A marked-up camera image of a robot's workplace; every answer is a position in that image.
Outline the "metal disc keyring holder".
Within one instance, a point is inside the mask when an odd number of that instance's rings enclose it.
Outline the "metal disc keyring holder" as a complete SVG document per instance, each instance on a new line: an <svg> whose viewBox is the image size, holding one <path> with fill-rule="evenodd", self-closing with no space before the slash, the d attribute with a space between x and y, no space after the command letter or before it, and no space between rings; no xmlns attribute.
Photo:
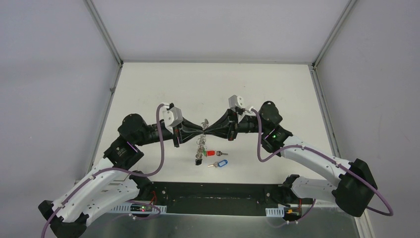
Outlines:
<svg viewBox="0 0 420 238"><path fill-rule="evenodd" d="M204 134L204 131L209 127L209 121L207 119L204 119L204 121L201 123L201 127L203 129L202 134L197 139L197 151L195 155L195 165L199 166L202 164L203 158L206 157L206 135Z"/></svg>

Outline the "key with red tag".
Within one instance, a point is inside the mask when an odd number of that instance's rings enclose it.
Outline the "key with red tag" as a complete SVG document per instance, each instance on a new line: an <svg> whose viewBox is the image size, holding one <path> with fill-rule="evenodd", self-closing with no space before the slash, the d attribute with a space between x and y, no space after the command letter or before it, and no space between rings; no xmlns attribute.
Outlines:
<svg viewBox="0 0 420 238"><path fill-rule="evenodd" d="M208 157L208 156L224 156L224 155L228 155L228 153L223 153L221 151L208 150L208 151L204 152L204 155L206 157Z"/></svg>

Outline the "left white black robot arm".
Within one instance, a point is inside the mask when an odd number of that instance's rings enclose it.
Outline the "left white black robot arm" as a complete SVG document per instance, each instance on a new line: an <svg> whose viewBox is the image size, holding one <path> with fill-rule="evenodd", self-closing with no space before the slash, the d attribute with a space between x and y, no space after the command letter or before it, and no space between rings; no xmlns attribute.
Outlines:
<svg viewBox="0 0 420 238"><path fill-rule="evenodd" d="M139 114L130 114L118 128L119 136L104 152L103 158L62 197L43 201L38 209L46 219L41 236L50 228L58 238L78 238L97 218L116 205L133 200L146 200L151 194L149 177L164 165L164 141L174 140L178 147L208 127L194 124L175 109L165 110L163 119L156 115L155 124L147 124ZM139 146L159 143L160 162L149 173L131 171L144 156Z"/></svg>

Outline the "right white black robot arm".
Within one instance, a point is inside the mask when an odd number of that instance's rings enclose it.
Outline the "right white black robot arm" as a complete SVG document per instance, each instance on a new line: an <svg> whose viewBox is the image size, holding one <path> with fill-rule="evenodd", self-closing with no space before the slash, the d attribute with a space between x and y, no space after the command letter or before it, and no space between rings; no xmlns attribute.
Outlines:
<svg viewBox="0 0 420 238"><path fill-rule="evenodd" d="M283 157L322 176L322 179L311 180L290 175L281 190L285 202L294 203L299 198L320 199L335 202L347 214L360 217L377 190L368 164L361 159L351 162L325 155L284 129L281 121L274 102L266 101L259 111L227 109L219 120L204 129L204 134L232 141L239 133L258 133L258 157L263 148L269 153L269 159Z"/></svg>

